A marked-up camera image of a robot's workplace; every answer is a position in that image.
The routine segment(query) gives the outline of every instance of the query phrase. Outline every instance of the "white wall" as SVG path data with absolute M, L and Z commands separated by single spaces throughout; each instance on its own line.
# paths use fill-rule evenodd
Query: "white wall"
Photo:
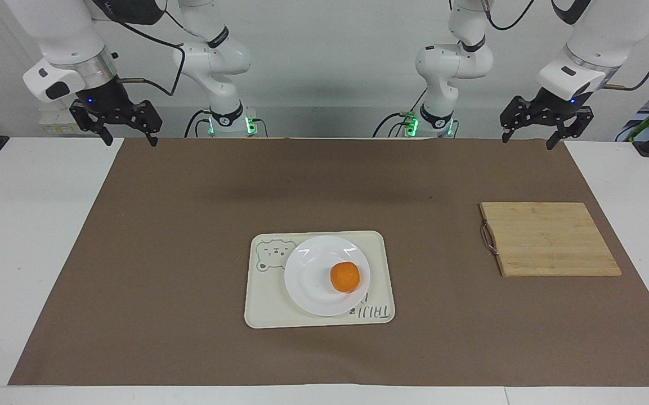
M 170 10 L 179 16 L 176 2 L 170 3 Z M 494 19 L 508 23 L 526 3 L 497 2 Z M 252 49 L 252 69 L 235 77 L 242 98 L 267 120 L 273 136 L 369 136 L 380 118 L 411 107 L 424 88 L 414 69 L 417 51 L 427 44 L 455 40 L 447 30 L 450 11 L 444 0 L 220 0 L 219 6 L 232 34 Z M 142 29 L 173 42 L 191 39 L 167 19 Z M 110 50 L 121 55 L 117 60 L 121 76 L 148 77 L 165 86 L 172 82 L 176 69 L 169 48 L 110 22 L 97 23 L 97 30 Z M 535 2 L 514 30 L 490 30 L 487 38 L 496 56 L 491 74 L 458 81 L 459 136 L 499 137 L 502 108 L 514 95 L 531 98 L 535 94 L 538 85 L 533 77 L 570 33 L 546 0 Z M 34 59 L 39 59 L 36 46 L 0 0 L 2 133 L 42 135 L 36 124 L 38 103 L 20 80 Z M 612 82 L 635 84 L 648 67 L 649 37 Z M 208 104 L 186 77 L 173 98 L 146 85 L 128 89 L 132 100 L 149 99 L 157 106 L 165 122 L 163 136 L 180 136 L 188 115 Z M 648 98 L 649 82 L 635 93 L 598 92 L 590 99 L 595 120 L 583 138 L 612 139 Z M 550 128 L 528 128 L 517 137 L 550 134 Z

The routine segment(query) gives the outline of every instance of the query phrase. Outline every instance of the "brown tablecloth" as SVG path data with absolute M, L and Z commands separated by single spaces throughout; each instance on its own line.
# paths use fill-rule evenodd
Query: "brown tablecloth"
M 500 276 L 498 200 L 584 202 L 622 277 Z M 255 235 L 368 229 L 391 323 L 245 325 Z M 649 293 L 562 145 L 126 140 L 10 384 L 317 383 L 649 385 Z

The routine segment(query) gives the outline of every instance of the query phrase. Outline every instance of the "table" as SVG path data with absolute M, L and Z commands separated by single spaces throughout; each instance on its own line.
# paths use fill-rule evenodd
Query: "table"
M 4 387 L 122 141 L 13 138 L 0 152 L 0 403 L 642 403 L 649 388 Z M 649 159 L 567 142 L 649 289 Z

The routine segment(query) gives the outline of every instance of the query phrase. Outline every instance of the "metal handle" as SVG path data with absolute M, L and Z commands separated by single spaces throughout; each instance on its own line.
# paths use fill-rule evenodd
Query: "metal handle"
M 484 220 L 484 222 L 482 223 L 482 228 L 479 231 L 482 234 L 482 240 L 484 241 L 485 246 L 487 246 L 487 249 L 489 249 L 489 251 L 491 251 L 494 256 L 499 256 L 499 252 L 497 251 L 496 247 L 494 247 L 494 242 L 492 241 L 492 237 L 489 234 L 489 229 L 487 228 L 487 220 Z

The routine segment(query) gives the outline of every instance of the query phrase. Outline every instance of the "cartoon bear face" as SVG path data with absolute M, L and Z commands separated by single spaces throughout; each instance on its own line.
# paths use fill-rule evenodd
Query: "cartoon bear face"
M 257 252 L 257 270 L 266 272 L 268 269 L 275 267 L 283 269 L 289 255 L 296 247 L 297 244 L 293 241 L 283 241 L 281 239 L 259 242 L 254 249 Z

